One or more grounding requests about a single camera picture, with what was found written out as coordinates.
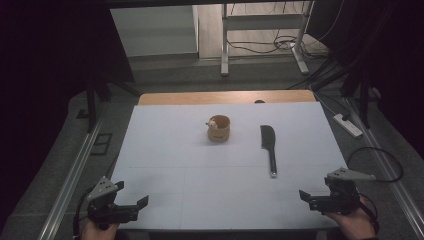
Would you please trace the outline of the person's left hand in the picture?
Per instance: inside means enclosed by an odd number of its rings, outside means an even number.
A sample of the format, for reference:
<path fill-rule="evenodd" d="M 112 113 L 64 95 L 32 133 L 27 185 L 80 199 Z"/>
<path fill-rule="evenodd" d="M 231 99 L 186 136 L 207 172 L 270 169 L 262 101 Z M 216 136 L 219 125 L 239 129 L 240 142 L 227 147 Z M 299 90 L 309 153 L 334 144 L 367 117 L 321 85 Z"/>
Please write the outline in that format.
<path fill-rule="evenodd" d="M 81 240 L 114 240 L 118 227 L 118 224 L 111 224 L 106 230 L 102 230 L 94 222 L 87 220 L 81 233 Z"/>

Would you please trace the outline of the black comb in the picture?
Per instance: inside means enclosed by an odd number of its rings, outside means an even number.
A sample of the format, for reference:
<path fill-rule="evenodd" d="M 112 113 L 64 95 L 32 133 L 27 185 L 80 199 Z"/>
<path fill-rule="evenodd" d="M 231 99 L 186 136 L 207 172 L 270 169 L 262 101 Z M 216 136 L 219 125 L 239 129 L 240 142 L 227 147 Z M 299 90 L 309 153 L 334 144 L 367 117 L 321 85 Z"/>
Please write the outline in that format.
<path fill-rule="evenodd" d="M 270 174 L 272 177 L 277 176 L 277 165 L 275 158 L 275 131 L 270 125 L 261 125 L 261 144 L 262 148 L 266 149 L 269 153 L 270 159 Z"/>

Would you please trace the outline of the wooden table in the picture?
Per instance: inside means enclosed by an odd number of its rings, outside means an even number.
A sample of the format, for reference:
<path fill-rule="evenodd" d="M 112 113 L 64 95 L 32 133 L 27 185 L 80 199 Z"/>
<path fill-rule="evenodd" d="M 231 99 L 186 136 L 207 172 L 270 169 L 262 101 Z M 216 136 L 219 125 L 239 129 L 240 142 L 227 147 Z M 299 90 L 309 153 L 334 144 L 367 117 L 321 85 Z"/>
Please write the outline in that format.
<path fill-rule="evenodd" d="M 149 105 L 206 105 L 247 104 L 262 100 L 265 103 L 315 102 L 310 90 L 216 91 L 181 93 L 145 93 L 138 104 Z"/>

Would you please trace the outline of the grey panel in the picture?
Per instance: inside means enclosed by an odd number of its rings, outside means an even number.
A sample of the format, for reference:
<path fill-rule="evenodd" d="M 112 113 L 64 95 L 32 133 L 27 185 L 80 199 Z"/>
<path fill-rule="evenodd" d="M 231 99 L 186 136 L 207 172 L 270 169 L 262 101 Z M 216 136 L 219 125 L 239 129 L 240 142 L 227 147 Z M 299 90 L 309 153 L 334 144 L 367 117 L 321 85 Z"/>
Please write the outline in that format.
<path fill-rule="evenodd" d="M 198 52 L 198 12 L 193 5 L 110 12 L 128 57 Z"/>

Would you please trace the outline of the black rectangular floor frame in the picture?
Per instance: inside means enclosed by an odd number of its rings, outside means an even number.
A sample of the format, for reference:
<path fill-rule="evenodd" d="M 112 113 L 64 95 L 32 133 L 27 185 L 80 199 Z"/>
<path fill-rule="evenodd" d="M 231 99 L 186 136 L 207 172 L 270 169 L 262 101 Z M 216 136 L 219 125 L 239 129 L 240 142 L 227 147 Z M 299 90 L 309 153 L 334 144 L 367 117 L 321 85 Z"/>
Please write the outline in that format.
<path fill-rule="evenodd" d="M 112 133 L 98 134 L 92 146 L 90 154 L 92 156 L 105 156 L 110 147 L 112 136 Z"/>

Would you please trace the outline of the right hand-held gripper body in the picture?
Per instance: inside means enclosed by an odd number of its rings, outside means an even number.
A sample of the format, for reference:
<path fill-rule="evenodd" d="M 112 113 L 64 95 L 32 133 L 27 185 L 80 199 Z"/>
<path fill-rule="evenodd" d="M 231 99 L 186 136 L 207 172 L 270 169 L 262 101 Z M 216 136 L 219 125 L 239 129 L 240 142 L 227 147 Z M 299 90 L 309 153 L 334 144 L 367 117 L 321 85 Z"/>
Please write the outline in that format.
<path fill-rule="evenodd" d="M 341 167 L 328 173 L 324 178 L 330 194 L 328 196 L 311 196 L 309 202 L 316 202 L 317 211 L 319 212 L 349 214 L 360 206 L 360 196 L 355 184 L 356 180 L 375 181 L 376 177 Z"/>

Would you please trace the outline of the white metal stand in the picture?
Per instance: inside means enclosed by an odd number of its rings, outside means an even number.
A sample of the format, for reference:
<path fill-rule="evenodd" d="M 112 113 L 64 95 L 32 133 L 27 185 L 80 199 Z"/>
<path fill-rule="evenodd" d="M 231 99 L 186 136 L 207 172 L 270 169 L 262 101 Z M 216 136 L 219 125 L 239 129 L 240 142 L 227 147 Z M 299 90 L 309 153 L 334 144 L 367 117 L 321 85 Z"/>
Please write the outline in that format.
<path fill-rule="evenodd" d="M 306 4 L 306 9 L 302 13 L 277 14 L 277 15 L 250 15 L 250 16 L 229 16 L 227 5 L 222 4 L 222 51 L 221 51 L 221 75 L 229 74 L 228 38 L 229 31 L 248 30 L 293 30 L 297 29 L 298 34 L 294 43 L 289 45 L 296 60 L 300 73 L 307 75 L 309 70 L 301 53 L 301 44 L 305 34 L 306 26 L 310 18 L 313 1 Z"/>

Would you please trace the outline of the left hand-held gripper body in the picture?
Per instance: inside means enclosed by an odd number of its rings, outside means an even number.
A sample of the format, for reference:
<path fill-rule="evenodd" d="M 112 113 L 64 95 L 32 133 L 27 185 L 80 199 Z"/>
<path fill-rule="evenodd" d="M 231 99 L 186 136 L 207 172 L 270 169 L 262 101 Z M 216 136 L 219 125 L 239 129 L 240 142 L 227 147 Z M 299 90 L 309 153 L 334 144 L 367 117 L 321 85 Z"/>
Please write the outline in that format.
<path fill-rule="evenodd" d="M 88 219 L 98 228 L 106 230 L 111 224 L 128 223 L 138 219 L 139 212 L 129 210 L 131 205 L 119 206 L 114 203 L 116 183 L 103 176 L 87 197 Z"/>

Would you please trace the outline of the white table mat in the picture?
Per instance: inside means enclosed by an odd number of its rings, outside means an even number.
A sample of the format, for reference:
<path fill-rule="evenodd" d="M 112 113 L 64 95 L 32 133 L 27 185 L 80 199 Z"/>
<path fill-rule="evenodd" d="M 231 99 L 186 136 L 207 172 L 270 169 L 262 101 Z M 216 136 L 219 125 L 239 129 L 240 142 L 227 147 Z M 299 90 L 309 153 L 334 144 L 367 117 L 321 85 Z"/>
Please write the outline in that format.
<path fill-rule="evenodd" d="M 230 119 L 225 142 L 208 139 L 215 115 Z M 275 131 L 276 177 L 261 125 Z M 333 223 L 299 191 L 328 194 L 325 176 L 344 164 L 317 102 L 137 106 L 112 179 L 125 184 L 119 205 L 149 196 L 133 229 L 319 229 Z"/>

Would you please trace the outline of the white power strip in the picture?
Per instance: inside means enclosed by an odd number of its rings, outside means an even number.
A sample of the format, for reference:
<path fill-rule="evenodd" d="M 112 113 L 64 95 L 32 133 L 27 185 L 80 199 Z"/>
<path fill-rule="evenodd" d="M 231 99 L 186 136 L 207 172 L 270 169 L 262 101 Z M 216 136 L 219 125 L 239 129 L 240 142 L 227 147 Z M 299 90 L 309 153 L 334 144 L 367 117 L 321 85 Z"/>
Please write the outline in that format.
<path fill-rule="evenodd" d="M 344 129 L 346 130 L 352 137 L 358 138 L 363 135 L 363 132 L 356 127 L 349 120 L 344 120 L 342 114 L 337 114 L 333 116 L 333 119 Z"/>

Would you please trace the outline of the person's right hand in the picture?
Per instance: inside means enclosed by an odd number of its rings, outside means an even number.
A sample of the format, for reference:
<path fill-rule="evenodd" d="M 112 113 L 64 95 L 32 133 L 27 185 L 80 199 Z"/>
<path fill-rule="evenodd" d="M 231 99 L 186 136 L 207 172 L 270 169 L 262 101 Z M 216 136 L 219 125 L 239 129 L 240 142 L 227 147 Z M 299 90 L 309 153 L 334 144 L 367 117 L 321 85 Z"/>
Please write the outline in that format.
<path fill-rule="evenodd" d="M 347 240 L 376 240 L 373 213 L 369 208 L 358 208 L 348 215 L 337 212 L 325 212 L 325 216 L 332 219 L 340 228 Z"/>

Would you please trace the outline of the wooden cup with animal figure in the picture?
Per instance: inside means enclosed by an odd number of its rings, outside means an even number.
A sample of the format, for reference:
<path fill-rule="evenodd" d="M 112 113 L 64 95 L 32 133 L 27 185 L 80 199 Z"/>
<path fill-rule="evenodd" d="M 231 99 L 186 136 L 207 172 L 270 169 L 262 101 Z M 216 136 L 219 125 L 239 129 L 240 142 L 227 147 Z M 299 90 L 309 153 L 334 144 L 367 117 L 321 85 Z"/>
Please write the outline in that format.
<path fill-rule="evenodd" d="M 212 116 L 207 122 L 208 139 L 212 142 L 225 142 L 230 136 L 230 119 L 225 115 Z"/>

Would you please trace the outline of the black stand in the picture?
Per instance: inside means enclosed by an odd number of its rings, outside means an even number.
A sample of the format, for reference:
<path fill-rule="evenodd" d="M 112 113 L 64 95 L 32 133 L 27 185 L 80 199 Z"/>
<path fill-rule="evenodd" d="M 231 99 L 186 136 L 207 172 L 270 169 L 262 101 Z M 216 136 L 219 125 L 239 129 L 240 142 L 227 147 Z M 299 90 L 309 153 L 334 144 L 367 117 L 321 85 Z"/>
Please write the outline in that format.
<path fill-rule="evenodd" d="M 369 103 L 369 71 L 365 68 L 365 65 L 360 60 L 354 60 L 351 64 L 345 66 L 342 70 L 330 75 L 324 80 L 312 84 L 311 89 L 317 91 L 324 86 L 346 76 L 340 92 L 343 97 L 351 97 L 357 88 L 360 88 L 359 97 L 359 117 L 364 126 L 369 129 L 368 121 L 368 103 Z"/>
<path fill-rule="evenodd" d="M 94 130 L 97 123 L 95 96 L 98 96 L 101 102 L 109 102 L 112 98 L 112 92 L 108 86 L 109 83 L 121 88 L 135 97 L 140 97 L 142 95 L 140 91 L 130 87 L 124 81 L 108 76 L 107 74 L 101 74 L 99 77 L 89 77 L 86 81 L 88 133 L 91 133 Z"/>

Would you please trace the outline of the aluminium rail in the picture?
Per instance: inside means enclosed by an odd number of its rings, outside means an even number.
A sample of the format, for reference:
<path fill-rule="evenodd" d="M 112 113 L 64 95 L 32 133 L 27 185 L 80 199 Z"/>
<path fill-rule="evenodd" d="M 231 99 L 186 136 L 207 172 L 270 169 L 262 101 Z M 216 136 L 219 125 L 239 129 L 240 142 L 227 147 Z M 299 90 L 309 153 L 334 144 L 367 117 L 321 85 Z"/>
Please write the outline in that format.
<path fill-rule="evenodd" d="M 371 128 L 367 128 L 359 116 L 359 108 L 352 99 L 344 98 L 343 102 L 351 111 L 352 119 L 358 128 L 363 132 L 363 138 L 370 147 L 381 148 L 381 144 L 377 141 L 376 135 Z M 395 177 L 395 168 L 390 163 L 389 158 L 381 152 L 374 154 L 375 161 L 384 177 Z M 389 184 L 395 199 L 406 216 L 410 226 L 415 232 L 419 240 L 424 240 L 424 215 L 420 211 L 418 205 L 413 200 L 409 191 L 401 180 Z"/>
<path fill-rule="evenodd" d="M 86 134 L 37 240 L 55 239 L 102 123 L 99 119 Z"/>

